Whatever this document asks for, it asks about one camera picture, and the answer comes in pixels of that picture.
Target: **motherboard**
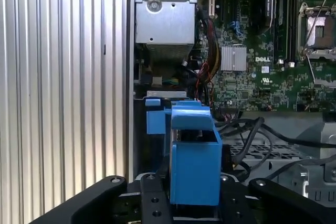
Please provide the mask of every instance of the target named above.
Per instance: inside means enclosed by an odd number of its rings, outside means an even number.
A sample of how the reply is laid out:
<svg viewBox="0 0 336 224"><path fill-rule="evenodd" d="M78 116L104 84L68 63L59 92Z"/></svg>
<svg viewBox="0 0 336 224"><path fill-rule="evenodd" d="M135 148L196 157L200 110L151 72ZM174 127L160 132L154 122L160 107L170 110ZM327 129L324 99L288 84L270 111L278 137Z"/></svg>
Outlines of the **motherboard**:
<svg viewBox="0 0 336 224"><path fill-rule="evenodd" d="M209 5L222 54L211 83L214 107L236 109L246 101L250 111L262 104L272 111L334 110L336 0L266 0L269 28L253 24L258 1L198 0ZM206 57L202 32L196 48Z"/></svg>

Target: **heatsink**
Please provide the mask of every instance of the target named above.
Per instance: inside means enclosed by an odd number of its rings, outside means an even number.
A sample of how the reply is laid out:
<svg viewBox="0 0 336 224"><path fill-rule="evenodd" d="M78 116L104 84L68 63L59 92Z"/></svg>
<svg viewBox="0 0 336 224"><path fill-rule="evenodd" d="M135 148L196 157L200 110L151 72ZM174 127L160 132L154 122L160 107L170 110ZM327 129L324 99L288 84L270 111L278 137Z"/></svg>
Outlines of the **heatsink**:
<svg viewBox="0 0 336 224"><path fill-rule="evenodd" d="M222 46L222 65L223 72L244 72L246 71L246 47Z"/></svg>

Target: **silver metal cover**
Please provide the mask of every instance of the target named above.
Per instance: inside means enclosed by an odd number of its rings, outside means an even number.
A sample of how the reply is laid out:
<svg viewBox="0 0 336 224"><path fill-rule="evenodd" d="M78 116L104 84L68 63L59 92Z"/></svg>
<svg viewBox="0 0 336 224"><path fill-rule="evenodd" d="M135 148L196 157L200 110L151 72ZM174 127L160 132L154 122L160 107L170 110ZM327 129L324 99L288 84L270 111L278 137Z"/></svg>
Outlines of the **silver metal cover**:
<svg viewBox="0 0 336 224"><path fill-rule="evenodd" d="M197 0L135 1L135 42L147 44L155 59L187 56L194 45Z"/></svg>
<svg viewBox="0 0 336 224"><path fill-rule="evenodd" d="M221 71L246 71L246 47L222 46Z"/></svg>

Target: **dell logo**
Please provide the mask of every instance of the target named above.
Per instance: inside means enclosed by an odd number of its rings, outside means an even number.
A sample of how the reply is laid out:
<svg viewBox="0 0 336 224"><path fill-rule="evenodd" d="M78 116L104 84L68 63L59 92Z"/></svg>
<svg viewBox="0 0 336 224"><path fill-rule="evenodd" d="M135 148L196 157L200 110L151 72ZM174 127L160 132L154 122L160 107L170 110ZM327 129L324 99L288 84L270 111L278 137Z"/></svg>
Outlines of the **dell logo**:
<svg viewBox="0 0 336 224"><path fill-rule="evenodd" d="M256 62L271 62L269 57L256 57Z"/></svg>

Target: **wire bundle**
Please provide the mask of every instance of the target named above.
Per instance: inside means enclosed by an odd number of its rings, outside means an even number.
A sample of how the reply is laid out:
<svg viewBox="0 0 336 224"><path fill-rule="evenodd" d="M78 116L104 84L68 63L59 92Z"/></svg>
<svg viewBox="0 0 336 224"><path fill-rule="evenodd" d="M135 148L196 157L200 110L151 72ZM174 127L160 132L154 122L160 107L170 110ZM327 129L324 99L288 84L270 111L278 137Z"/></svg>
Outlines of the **wire bundle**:
<svg viewBox="0 0 336 224"><path fill-rule="evenodd" d="M236 129L234 129L230 132L227 132L226 130L231 126L236 127ZM295 139L295 138L288 138L286 136L283 136L279 132L273 130L271 127L264 124L264 119L263 118L257 118L256 120L253 120L253 119L236 119L234 121L226 123L224 126L221 126L221 128L218 130L218 132L220 133L221 137L228 137L228 136L233 136L233 135L240 134L240 137L244 142L244 146L241 149L241 151L236 156L233 157L234 166L237 167L238 165L241 165L245 169L245 171L243 171L242 173L237 175L238 180L241 181L241 182L245 181L248 178L249 173L251 171L259 168L271 155L272 148L273 148L272 141L265 132L261 131L261 129L269 132L270 134L274 135L275 137L277 137L277 138L279 138L279 139L281 139L281 140L283 140L283 141L285 141L289 144L297 144L297 145L303 145L303 146L308 146L308 147L316 147L316 148L336 148L336 144L316 143L316 142L311 142L311 141L307 141L307 140L298 140L298 139ZM246 131L250 131L250 132L249 132L249 135L248 135L247 139L244 140L244 138L242 136L242 133L244 133ZM246 156L246 154L248 153L248 150L251 147L252 141L254 140L254 137L255 137L256 133L262 134L263 136L266 137L266 139L268 140L268 142L270 144L270 148L269 148L268 153L263 157L263 159L257 165L247 169L246 168L247 164L243 162L243 159ZM279 174L288 170L289 168L291 168L295 164L324 165L328 162L332 162L332 161L335 161L335 160L336 160L336 155L330 156L328 158L323 158L323 159L311 159L311 158L310 159L301 159L299 161L295 161L295 162L292 162L290 164L287 164L287 165L283 166L282 168L278 169L277 171L275 171L271 175L267 176L266 178L267 179L274 179Z"/></svg>
<svg viewBox="0 0 336 224"><path fill-rule="evenodd" d="M200 84L203 86L210 84L211 89L209 91L209 106L211 107L214 101L214 83L212 82L212 79L221 67L222 55L219 49L216 29L213 21L208 15L208 12L200 9L198 10L198 16L202 22L208 40L208 55L197 76L195 96L198 96L198 89Z"/></svg>

